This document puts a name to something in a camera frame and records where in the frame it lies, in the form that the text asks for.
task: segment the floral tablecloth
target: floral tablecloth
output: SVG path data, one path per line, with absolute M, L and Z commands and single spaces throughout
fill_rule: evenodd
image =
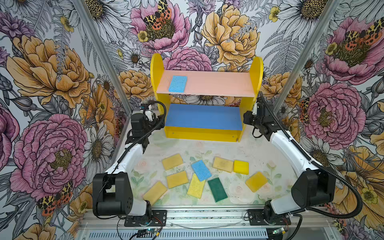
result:
M 228 198 L 215 203 L 206 183 L 202 197 L 198 199 L 187 195 L 189 184 L 184 184 L 169 189 L 155 206 L 264 204 L 266 200 L 289 193 L 297 177 L 288 160 L 265 138 L 255 139 L 251 133 L 252 127 L 249 126 L 241 142 L 232 143 L 170 139 L 165 137 L 164 130 L 155 131 L 149 137 L 150 144 L 143 158 L 130 174 L 134 197 L 142 199 L 144 193 L 157 181 L 167 186 L 166 176 L 180 171 L 185 170 L 188 179 L 191 180 L 193 175 L 191 163 L 199 160 L 203 160 L 212 173 L 209 179 L 220 178 Z M 184 163 L 165 171 L 162 159 L 177 153 L 181 155 Z M 215 156 L 249 162 L 249 175 L 228 173 L 213 168 Z M 268 183 L 253 193 L 245 185 L 245 181 L 258 171 L 267 177 Z

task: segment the floral wallpaper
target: floral wallpaper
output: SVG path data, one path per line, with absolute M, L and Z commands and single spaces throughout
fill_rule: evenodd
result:
M 73 6 L 0 0 L 0 231 L 70 240 L 126 113 Z
M 73 1 L 0 0 L 0 231 L 9 239 L 76 237 L 91 180 L 111 164 L 126 121 Z M 246 72 L 261 56 L 261 91 L 274 102 L 328 0 L 84 1 L 137 109 L 155 99 L 154 53 L 165 69 L 194 71 Z M 294 138 L 360 192 L 362 212 L 335 221 L 344 239 L 384 239 L 383 7 L 341 1 L 278 110 Z M 355 205 L 337 182 L 329 210 Z
M 253 57 L 261 56 L 261 91 L 274 102 L 327 2 L 86 1 L 134 108 L 154 97 L 149 81 L 153 53 L 161 54 L 165 69 L 194 71 L 245 72 Z M 362 212 L 335 221 L 344 239 L 384 239 L 383 7 L 377 0 L 341 1 L 278 110 L 294 138 L 360 192 Z M 126 14 L 105 21 L 108 11 Z M 241 100 L 184 94 L 170 99 L 234 107 Z M 329 210 L 347 213 L 355 206 L 353 194 L 337 182 Z

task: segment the blue sponge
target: blue sponge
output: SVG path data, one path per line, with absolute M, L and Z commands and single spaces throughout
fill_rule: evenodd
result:
M 191 164 L 193 170 L 195 171 L 199 181 L 204 181 L 212 176 L 208 168 L 205 166 L 203 160 L 197 161 Z
M 173 76 L 168 91 L 170 91 L 171 93 L 183 93 L 186 83 L 186 76 Z

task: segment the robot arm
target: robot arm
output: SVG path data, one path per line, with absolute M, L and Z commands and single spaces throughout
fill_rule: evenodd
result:
M 149 144 L 148 136 L 153 130 L 164 127 L 163 115 L 157 118 L 154 113 L 144 108 L 142 113 L 131 116 L 131 126 L 125 151 L 105 173 L 96 174 L 93 178 L 93 213 L 96 216 L 130 216 L 135 222 L 146 225 L 152 218 L 151 204 L 149 201 L 133 197 L 129 174 Z M 114 192 L 111 191 L 112 186 L 115 186 Z
M 336 178 L 331 174 L 334 172 L 332 168 L 326 168 L 325 172 L 317 167 L 322 165 L 310 157 L 289 132 L 282 129 L 283 126 L 277 123 L 277 119 L 270 112 L 272 104 L 267 104 L 269 103 L 264 101 L 260 93 L 255 105 L 256 114 L 246 112 L 244 123 L 259 129 L 261 135 L 283 153 L 298 176 L 290 194 L 265 203 L 264 220 L 273 223 L 286 213 L 302 212 L 305 208 L 331 202 Z

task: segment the metal vent grille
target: metal vent grille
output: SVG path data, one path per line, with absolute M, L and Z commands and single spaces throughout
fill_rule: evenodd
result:
M 129 239 L 137 230 L 119 230 L 123 239 Z M 147 234 L 139 239 L 150 240 L 153 234 Z M 224 228 L 224 229 L 163 229 L 158 240 L 181 240 L 188 238 L 194 240 L 202 239 L 266 239 L 268 234 L 265 228 Z M 116 230 L 91 230 L 89 240 L 120 240 Z

